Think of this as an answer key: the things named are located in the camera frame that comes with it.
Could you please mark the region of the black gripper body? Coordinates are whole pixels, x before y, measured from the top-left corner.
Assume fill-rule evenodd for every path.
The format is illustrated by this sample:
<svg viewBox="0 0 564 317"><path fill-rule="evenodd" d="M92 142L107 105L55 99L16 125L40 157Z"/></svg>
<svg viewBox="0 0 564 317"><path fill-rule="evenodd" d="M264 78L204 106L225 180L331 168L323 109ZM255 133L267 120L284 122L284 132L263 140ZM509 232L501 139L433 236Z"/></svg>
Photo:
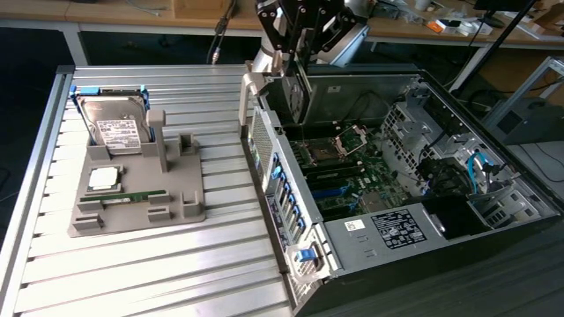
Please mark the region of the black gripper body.
<svg viewBox="0 0 564 317"><path fill-rule="evenodd" d="M345 8L343 0L281 0L280 7L287 19L288 31L295 28L296 21L300 22L299 28L323 31L327 23Z"/></svg>

